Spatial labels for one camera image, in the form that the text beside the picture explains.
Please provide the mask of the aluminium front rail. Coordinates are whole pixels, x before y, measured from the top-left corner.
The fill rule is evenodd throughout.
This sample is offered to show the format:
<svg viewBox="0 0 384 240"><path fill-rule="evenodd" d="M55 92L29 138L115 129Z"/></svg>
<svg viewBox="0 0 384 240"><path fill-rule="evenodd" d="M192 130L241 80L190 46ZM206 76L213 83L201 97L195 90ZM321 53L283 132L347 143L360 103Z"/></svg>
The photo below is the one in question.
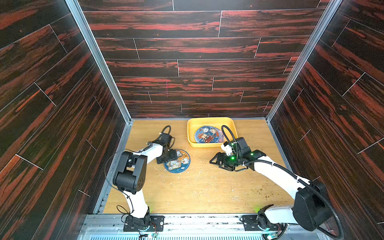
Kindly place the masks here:
<svg viewBox="0 0 384 240"><path fill-rule="evenodd" d="M268 232L243 218L255 214L155 214L146 231L131 228L121 214L87 215L79 240L261 240Z"/></svg>

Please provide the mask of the blue cartoon animals coaster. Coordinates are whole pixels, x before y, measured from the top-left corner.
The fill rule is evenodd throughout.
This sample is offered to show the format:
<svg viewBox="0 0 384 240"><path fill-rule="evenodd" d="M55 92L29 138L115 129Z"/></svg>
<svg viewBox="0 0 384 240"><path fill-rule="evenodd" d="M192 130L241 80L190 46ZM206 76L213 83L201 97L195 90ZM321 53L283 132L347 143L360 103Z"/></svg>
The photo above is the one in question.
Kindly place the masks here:
<svg viewBox="0 0 384 240"><path fill-rule="evenodd" d="M191 157L185 150L177 149L176 153L175 160L164 163L165 169L174 174L184 172L191 164Z"/></svg>

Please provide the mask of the blue red car coaster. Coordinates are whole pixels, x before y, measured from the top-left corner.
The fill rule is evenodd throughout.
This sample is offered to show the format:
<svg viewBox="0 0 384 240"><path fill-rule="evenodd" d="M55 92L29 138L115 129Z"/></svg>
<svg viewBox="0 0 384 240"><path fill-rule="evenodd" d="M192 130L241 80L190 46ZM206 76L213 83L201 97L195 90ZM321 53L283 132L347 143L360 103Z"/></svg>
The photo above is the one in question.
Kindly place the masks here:
<svg viewBox="0 0 384 240"><path fill-rule="evenodd" d="M195 141L199 144L223 143L224 135L218 128L202 126L195 132Z"/></svg>

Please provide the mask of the aluminium corner post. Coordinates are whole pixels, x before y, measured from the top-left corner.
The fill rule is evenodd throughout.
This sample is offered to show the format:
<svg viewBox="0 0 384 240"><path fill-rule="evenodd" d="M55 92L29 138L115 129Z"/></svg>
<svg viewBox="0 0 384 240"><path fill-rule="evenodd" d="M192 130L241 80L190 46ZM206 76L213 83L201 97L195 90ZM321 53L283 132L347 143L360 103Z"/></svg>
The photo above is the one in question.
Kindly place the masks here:
<svg viewBox="0 0 384 240"><path fill-rule="evenodd" d="M85 14L82 11L82 8L78 1L76 0L65 0L82 36L85 39L87 46L89 47L92 56L94 57L96 64L101 71L101 74L118 105L118 108L127 124L130 124L132 117L124 103L121 93L114 81L114 78L111 74L111 71L108 68L108 65L103 57L103 54L100 50L100 47L97 44L96 38L94 37L90 25L85 17Z"/></svg>
<svg viewBox="0 0 384 240"><path fill-rule="evenodd" d="M271 108L270 112L267 114L266 121L268 125L271 124L271 121L275 113L277 112L279 106L282 104L285 96L287 95L290 88L294 84L296 78L298 77L299 73L301 72L302 68L304 67L309 56L311 55L316 44L320 40L321 36L323 35L324 31L326 30L327 26L329 25L330 21L332 20L333 16L335 15L341 3L342 3L342 0L332 0L328 3L327 7L325 8L310 38L308 39L307 44L305 45L302 53L300 54L292 71L290 72L287 78L287 81L284 84L281 92L279 93L273 107Z"/></svg>

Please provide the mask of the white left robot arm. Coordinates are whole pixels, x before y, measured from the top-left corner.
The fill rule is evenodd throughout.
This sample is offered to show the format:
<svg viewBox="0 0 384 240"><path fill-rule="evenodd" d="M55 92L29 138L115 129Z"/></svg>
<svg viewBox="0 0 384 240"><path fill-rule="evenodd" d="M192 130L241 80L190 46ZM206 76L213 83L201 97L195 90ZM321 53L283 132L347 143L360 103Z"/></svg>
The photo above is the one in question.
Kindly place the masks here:
<svg viewBox="0 0 384 240"><path fill-rule="evenodd" d="M173 139L170 134L160 133L159 137L147 143L144 149L138 152L125 150L121 153L113 184L127 196L130 207L130 213L127 216L128 224L140 231L147 229L150 225L150 208L143 194L147 165L153 160L157 164L176 160L177 151L171 149Z"/></svg>

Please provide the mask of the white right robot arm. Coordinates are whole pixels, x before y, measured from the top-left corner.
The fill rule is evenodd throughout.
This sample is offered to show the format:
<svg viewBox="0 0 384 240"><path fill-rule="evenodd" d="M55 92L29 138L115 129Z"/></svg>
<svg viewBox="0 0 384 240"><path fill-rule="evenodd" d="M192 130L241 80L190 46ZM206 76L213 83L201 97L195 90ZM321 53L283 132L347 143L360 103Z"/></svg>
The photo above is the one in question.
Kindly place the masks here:
<svg viewBox="0 0 384 240"><path fill-rule="evenodd" d="M270 204L260 209L256 218L260 230L275 231L283 224L295 224L314 231L333 216L326 203L329 197L324 184L294 174L259 150L252 151L244 138L225 142L221 148L223 152L217 153L210 164L230 172L256 171L281 187L294 200L293 205Z"/></svg>

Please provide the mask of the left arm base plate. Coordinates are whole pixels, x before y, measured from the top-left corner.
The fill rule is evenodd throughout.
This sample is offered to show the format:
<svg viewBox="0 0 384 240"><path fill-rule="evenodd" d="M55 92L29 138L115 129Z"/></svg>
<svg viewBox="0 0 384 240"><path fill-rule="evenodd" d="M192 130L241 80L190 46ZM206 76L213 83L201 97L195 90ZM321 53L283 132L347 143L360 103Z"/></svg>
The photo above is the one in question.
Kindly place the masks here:
<svg viewBox="0 0 384 240"><path fill-rule="evenodd" d="M162 232L164 230L165 216L146 215L144 218L127 216L123 232Z"/></svg>

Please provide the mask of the aluminium corner post right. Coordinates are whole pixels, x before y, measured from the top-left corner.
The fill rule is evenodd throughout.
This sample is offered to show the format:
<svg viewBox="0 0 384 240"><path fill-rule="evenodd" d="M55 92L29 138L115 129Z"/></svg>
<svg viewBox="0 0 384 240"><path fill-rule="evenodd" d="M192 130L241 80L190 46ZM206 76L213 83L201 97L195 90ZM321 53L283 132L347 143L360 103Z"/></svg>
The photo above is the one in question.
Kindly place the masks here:
<svg viewBox="0 0 384 240"><path fill-rule="evenodd" d="M273 107L271 108L270 112L267 114L266 121L268 125L271 124L271 121L275 113L277 112L279 106L282 104L285 96L287 95L290 88L294 84L296 78L298 77L299 73L301 72L302 68L304 67L309 56L311 55L316 44L320 40L321 36L323 35L324 31L326 30L327 26L329 25L330 21L332 20L333 16L335 15L341 3L342 3L342 0L332 0L328 3L327 7L325 8L310 38L308 39L307 44L305 45L302 53L300 54L292 71L290 72L287 78L287 81L284 84L281 92L279 93Z"/></svg>

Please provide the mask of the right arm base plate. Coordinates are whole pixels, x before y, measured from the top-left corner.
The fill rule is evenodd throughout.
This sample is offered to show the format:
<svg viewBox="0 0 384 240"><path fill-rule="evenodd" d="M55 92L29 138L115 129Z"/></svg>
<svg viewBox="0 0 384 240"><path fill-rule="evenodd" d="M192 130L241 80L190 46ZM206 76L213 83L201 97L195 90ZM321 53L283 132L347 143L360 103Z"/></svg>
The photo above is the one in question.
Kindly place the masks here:
<svg viewBox="0 0 384 240"><path fill-rule="evenodd" d="M242 215L240 221L246 232L280 232L284 229L284 224L272 224L264 217L259 218L258 215Z"/></svg>

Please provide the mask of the aluminium corner post left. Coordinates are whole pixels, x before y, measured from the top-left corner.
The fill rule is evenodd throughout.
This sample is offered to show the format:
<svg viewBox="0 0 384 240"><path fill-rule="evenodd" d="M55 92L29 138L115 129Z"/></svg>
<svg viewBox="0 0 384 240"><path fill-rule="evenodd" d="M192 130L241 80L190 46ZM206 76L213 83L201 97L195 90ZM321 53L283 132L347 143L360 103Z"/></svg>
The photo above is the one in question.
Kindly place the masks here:
<svg viewBox="0 0 384 240"><path fill-rule="evenodd" d="M114 81L114 78L111 74L111 71L108 68L108 65L103 57L103 54L100 50L100 47L97 44L96 38L94 37L90 25L85 17L85 14L82 11L82 8L78 1L76 0L65 0L82 36L85 39L87 46L89 47L92 56L94 57L96 64L101 71L101 74L118 105L118 108L127 124L130 124L132 117L124 103L121 93Z"/></svg>

